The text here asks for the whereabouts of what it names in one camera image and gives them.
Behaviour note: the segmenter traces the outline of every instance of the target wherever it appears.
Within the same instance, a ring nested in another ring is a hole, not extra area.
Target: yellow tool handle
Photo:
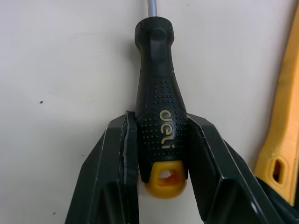
[[[255,176],[294,205],[299,160],[299,5],[280,68],[270,128]]]

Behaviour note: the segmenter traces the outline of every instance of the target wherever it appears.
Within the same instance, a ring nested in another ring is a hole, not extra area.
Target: metal shaft
[[[148,0],[149,17],[157,16],[157,2],[156,0]]]

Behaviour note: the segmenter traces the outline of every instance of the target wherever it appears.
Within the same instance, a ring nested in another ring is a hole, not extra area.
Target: screwdriver handle
[[[171,45],[172,24],[149,17],[135,28],[141,54],[140,79],[135,109],[141,180],[159,198],[179,195],[185,188],[188,118],[175,78]],[[168,178],[160,178],[170,171]]]
[[[299,4],[279,72],[272,118],[254,174],[291,206],[296,195],[299,165]]]

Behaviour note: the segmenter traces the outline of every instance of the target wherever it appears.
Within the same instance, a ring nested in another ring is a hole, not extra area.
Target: black screwdriver handle
[[[141,54],[135,117],[144,183],[149,183],[157,162],[181,161],[184,179],[187,178],[188,119],[172,64],[173,41],[172,24],[165,18],[149,17],[135,28],[135,43]],[[168,168],[162,165],[159,172]]]

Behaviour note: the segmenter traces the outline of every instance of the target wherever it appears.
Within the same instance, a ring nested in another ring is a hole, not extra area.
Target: yellow handle
[[[280,68],[270,128],[255,176],[294,205],[299,160],[299,5]]]
[[[163,171],[169,171],[170,176],[160,177]],[[172,198],[179,196],[186,187],[185,171],[182,161],[155,162],[150,174],[149,183],[144,184],[146,190],[157,198]]]

